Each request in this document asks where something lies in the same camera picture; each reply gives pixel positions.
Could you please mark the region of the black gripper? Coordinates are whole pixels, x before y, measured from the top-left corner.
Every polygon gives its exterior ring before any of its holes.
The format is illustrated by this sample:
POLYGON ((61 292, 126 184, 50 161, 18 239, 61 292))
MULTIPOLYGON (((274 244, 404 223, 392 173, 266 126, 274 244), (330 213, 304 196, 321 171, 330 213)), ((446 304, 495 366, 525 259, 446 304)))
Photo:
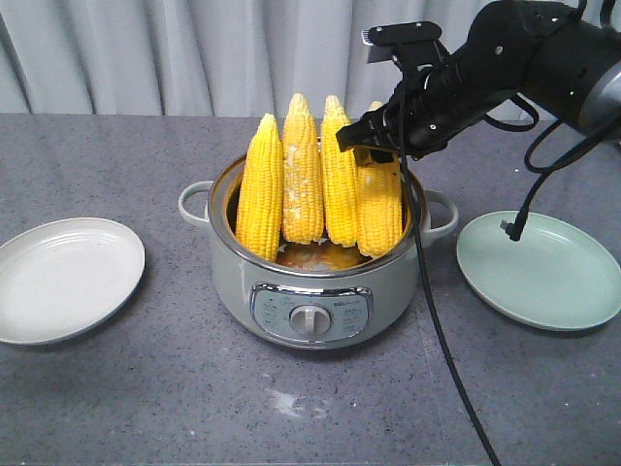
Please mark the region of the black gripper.
POLYGON ((516 93, 499 81, 464 78, 456 64, 434 67, 419 79, 403 79, 386 104, 343 126, 336 140, 340 151, 370 148, 377 164, 392 163, 393 150, 420 159, 445 149, 453 137, 516 93))

